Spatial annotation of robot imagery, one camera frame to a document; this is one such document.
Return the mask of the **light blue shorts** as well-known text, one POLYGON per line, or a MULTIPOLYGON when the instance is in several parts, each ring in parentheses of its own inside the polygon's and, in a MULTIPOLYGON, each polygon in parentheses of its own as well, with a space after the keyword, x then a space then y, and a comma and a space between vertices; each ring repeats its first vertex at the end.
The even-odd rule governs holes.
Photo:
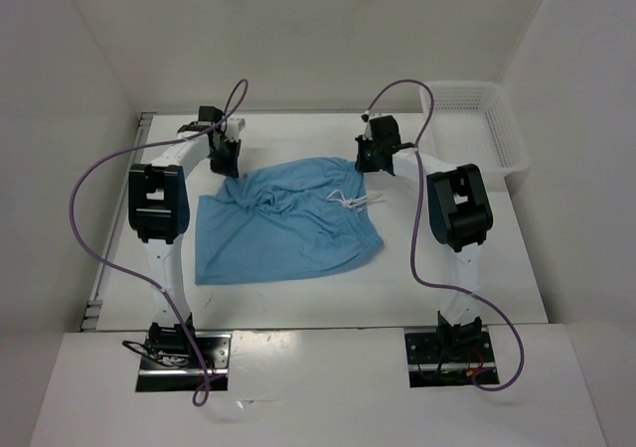
POLYGON ((383 248, 353 162, 315 157, 227 178, 198 201, 195 282, 311 279, 357 269, 383 248))

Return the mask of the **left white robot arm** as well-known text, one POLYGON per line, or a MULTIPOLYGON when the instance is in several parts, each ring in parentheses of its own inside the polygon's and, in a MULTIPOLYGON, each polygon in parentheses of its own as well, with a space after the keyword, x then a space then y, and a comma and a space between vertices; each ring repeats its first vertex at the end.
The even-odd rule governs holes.
POLYGON ((140 355, 164 367, 198 362, 199 344, 188 305, 182 267, 182 242, 190 224, 187 178, 204 160, 211 171, 239 175, 242 118, 202 106, 198 118, 178 130, 174 144, 128 174, 128 221, 146 251, 155 289, 155 314, 140 355))

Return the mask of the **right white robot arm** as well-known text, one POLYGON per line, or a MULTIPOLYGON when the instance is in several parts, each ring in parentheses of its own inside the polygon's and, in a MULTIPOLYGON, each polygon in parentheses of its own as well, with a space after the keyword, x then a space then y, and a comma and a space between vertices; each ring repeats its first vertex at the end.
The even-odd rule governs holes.
POLYGON ((450 289, 441 298, 435 346, 441 362, 457 361, 481 341, 482 320, 474 294, 479 290, 479 256, 493 215, 480 169, 443 162, 402 141, 391 115, 365 113, 362 119, 366 128, 356 137, 356 169, 384 171, 417 183, 416 220, 427 216, 433 237, 447 249, 450 289))

